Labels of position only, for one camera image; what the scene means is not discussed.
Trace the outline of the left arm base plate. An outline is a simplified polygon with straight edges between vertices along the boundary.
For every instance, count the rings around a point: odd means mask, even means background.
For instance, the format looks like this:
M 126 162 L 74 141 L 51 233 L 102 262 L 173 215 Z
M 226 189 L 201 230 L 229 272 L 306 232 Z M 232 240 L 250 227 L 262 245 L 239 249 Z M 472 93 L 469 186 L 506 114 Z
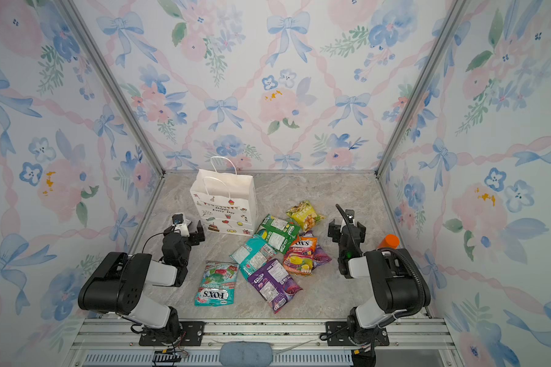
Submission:
M 204 336 L 205 322 L 181 321 L 161 329 L 144 327 L 140 333 L 141 347 L 199 347 Z

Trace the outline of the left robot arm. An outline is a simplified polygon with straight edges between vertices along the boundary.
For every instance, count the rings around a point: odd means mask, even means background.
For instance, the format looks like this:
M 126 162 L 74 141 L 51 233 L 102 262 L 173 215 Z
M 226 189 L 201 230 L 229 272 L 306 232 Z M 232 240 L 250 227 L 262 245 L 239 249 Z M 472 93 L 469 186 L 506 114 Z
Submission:
M 82 310 L 114 313 L 139 327 L 145 345 L 174 346 L 187 334 L 174 307 L 159 304 L 143 291 L 147 285 L 181 287 L 188 275 L 191 250 L 205 241 L 203 225 L 188 223 L 182 214 L 162 232 L 162 258 L 145 252 L 110 252 L 89 277 L 78 296 Z

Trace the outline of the teal candy bag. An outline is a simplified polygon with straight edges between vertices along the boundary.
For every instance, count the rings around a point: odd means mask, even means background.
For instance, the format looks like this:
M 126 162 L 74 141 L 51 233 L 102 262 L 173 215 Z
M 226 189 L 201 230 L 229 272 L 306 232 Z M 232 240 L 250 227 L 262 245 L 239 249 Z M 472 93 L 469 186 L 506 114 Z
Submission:
M 247 280 L 276 254 L 275 249 L 266 240 L 254 235 L 231 254 L 231 259 L 239 265 L 239 270 Z

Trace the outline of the orange Fox's candy bag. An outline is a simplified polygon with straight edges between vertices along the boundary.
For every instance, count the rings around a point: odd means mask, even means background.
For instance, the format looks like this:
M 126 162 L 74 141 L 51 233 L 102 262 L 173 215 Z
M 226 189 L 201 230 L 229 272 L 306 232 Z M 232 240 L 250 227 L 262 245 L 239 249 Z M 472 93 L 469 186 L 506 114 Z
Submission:
M 317 243 L 314 237 L 298 237 L 284 256 L 283 266 L 286 271 L 294 275 L 311 275 L 315 267 Z

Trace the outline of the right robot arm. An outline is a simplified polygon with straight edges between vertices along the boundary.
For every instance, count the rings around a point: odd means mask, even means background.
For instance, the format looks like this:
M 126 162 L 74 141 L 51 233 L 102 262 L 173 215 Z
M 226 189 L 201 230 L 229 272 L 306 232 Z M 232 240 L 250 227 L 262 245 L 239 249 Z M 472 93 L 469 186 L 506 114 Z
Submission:
M 390 324 L 428 307 L 431 291 L 406 249 L 386 246 L 364 252 L 366 227 L 355 220 L 352 209 L 335 207 L 342 222 L 330 221 L 328 237 L 338 244 L 338 270 L 347 279 L 367 278 L 373 291 L 347 316 L 347 338 L 356 346 L 372 346 Z

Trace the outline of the yellow corn chips bag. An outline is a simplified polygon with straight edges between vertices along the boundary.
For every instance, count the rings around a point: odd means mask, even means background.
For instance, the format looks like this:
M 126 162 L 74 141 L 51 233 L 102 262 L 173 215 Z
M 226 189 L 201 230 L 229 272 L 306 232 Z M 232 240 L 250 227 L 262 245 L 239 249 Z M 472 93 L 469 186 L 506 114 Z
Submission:
M 325 219 L 319 214 L 308 200 L 303 200 L 296 206 L 288 209 L 286 215 L 301 226 L 304 232 L 313 229 L 319 222 Z

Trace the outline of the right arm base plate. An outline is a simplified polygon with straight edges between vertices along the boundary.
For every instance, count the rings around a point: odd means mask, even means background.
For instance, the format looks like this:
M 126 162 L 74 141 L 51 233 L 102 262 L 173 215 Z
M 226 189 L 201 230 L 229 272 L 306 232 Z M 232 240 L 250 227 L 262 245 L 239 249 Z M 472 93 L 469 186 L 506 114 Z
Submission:
M 319 336 L 320 341 L 326 342 L 329 347 L 363 348 L 370 344 L 374 347 L 388 347 L 389 337 L 385 329 L 373 328 L 354 329 L 347 321 L 328 321 L 325 323 L 325 332 Z

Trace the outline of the purple candy bag front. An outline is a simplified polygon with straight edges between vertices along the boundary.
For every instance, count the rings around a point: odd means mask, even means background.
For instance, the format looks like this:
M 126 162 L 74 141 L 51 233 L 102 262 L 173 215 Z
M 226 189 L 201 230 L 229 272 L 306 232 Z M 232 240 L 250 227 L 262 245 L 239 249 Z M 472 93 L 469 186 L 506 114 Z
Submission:
M 276 258 L 269 260 L 252 273 L 247 281 L 270 305 L 273 313 L 280 312 L 298 292 L 303 290 Z

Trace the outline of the purple candy bag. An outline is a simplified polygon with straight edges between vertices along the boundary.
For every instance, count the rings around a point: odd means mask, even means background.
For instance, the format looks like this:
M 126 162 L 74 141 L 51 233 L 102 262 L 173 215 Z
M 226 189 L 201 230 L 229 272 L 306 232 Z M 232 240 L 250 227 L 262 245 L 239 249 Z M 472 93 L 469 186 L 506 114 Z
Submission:
M 315 249 L 313 251 L 305 250 L 306 255 L 312 255 L 313 269 L 316 269 L 319 266 L 328 264 L 332 258 L 324 251 L 324 249 L 319 245 L 318 238 L 313 235 L 312 231 L 308 231 L 300 235 L 302 240 L 307 240 L 308 238 L 314 238 L 312 242 L 315 244 Z
M 273 313 L 280 312 L 298 292 L 303 290 L 276 258 L 269 260 L 252 273 L 247 281 L 270 305 Z

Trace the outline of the white paper gift bag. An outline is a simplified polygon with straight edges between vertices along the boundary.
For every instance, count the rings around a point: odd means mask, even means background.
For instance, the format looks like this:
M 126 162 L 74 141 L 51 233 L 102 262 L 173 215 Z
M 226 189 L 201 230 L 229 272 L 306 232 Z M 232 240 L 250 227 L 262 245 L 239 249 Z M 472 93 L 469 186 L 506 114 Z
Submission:
M 190 193 L 203 227 L 211 232 L 252 236 L 259 225 L 254 178 L 199 169 Z

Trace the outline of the green Fox's candy bag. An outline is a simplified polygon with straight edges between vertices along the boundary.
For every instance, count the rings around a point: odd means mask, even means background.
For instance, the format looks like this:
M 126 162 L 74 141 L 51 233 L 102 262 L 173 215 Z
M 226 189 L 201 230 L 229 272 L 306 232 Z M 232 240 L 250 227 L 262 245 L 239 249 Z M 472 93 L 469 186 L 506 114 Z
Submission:
M 301 232 L 301 227 L 293 222 L 267 215 L 260 223 L 256 235 L 267 242 L 277 252 L 286 254 Z

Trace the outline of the blue grey cloth pad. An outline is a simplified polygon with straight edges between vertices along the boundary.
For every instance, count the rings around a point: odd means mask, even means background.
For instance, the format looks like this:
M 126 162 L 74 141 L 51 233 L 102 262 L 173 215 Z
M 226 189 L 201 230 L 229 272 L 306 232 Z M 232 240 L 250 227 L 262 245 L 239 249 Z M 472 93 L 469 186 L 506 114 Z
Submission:
M 222 366 L 265 367 L 273 362 L 273 351 L 268 343 L 229 342 L 220 349 Z

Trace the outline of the green red Fox's bag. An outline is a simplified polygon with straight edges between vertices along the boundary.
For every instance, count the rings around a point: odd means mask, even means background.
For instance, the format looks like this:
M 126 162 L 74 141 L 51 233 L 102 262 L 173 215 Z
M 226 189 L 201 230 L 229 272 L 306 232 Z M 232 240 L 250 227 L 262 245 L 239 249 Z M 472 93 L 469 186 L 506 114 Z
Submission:
M 196 307 L 221 307 L 234 304 L 239 265 L 233 262 L 206 261 L 204 274 L 194 298 Z

